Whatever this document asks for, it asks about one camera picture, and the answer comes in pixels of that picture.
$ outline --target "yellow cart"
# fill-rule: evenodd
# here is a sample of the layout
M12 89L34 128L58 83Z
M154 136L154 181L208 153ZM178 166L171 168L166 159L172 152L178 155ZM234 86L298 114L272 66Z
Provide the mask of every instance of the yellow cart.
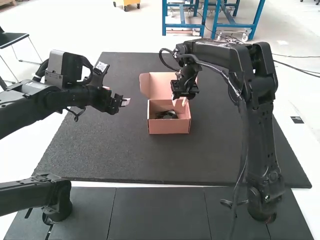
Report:
M128 12L128 5L136 4L136 8L140 9L140 0L114 0L113 6L116 7L117 4L123 6L123 10Z

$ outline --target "white floor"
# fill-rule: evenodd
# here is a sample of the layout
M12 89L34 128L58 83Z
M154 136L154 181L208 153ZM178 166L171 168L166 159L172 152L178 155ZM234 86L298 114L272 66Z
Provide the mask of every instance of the white floor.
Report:
M292 6L286 8L284 2ZM255 0L242 0L237 21L250 21L257 4ZM278 54L320 56L320 28L317 28L320 14L316 7L320 10L320 6L314 6L312 0L304 0L302 3L299 0L283 0L281 4L276 0L266 1L254 40L269 42L272 51ZM306 8L312 9L312 12L306 13ZM157 53L160 48L172 49L175 44L191 39L188 36L161 36L160 0L142 0L141 9L132 7L129 10L124 12L120 7L114 8L111 0L30 0L0 13L0 23L8 32L29 33L43 59L49 56L50 50L58 49L84 55L94 63L101 52ZM17 46L17 52L21 58L36 60L36 55L29 51L27 41ZM31 73L37 69L16 62L10 49L1 51L1 55L20 80L30 78ZM320 58L274 58L320 72ZM2 78L13 80L2 62L0 69ZM314 239L320 240L320 143L317 141L317 138L320 140L320 79L278 64L276 70L279 89L274 103L274 115L313 185L312 189L295 189L294 195ZM290 116L299 115L306 124L294 124L290 119ZM65 113L55 113L0 140L0 182L30 176L64 116ZM73 182L73 185L115 186L93 182ZM10 214L0 217L0 239L5 236L14 216Z

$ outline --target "wheel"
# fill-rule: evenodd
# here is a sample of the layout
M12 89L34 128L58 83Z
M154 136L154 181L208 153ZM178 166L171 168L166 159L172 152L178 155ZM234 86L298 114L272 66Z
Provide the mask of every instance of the wheel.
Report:
M242 42L246 42L246 41L248 41L248 35L243 33L242 34Z

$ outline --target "sticker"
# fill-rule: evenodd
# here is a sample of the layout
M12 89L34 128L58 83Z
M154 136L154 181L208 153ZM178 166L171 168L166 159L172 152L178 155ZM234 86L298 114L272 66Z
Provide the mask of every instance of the sticker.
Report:
M295 124L304 124L304 121L302 121L301 117L299 116L291 116L291 119Z
M279 45L289 45L289 43L287 41L283 41L283 40L278 40L277 43Z

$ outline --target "chair leg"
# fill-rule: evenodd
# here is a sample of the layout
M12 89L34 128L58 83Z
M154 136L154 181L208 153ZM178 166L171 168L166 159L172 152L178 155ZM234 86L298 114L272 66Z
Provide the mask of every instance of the chair leg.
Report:
M41 62L40 64L42 64L43 61L42 61L42 59L41 59L41 57L40 57L37 49L35 48L35 45L34 45L33 42L31 41L30 37L28 37L28 39L29 39L30 43L32 44L32 46L33 46L33 48L34 48L34 50L35 50L35 52L36 52L36 54L38 55L38 57L39 57L39 59L40 59L40 62Z
M41 65L43 61L42 61L42 59L41 59L41 57L40 57L37 49L35 48L33 42L31 41L30 37L28 37L28 39L29 39L31 45L33 46L33 49L35 50L36 54L38 55L38 57L39 57L39 59L40 59L40 63L38 63L38 62L33 62L33 61L26 61L26 60L18 59L17 54L16 54L16 51L15 51L15 49L14 49L14 45L11 45L12 50L13 50L13 53L14 53L14 55L15 55L15 58L16 58L19 62L21 62L21 63Z
M5 81L2 79L1 76L0 76L0 87L1 87L3 90L6 90L6 89L7 89L7 84L6 84Z
M6 65L6 67L10 70L11 74L14 76L16 82L18 83L18 82L19 82L18 78L17 78L16 75L11 71L11 68L8 66L8 64L6 63L6 61L3 59L3 57L2 57L1 55L0 55L0 58L2 59L2 61L3 61L4 64Z

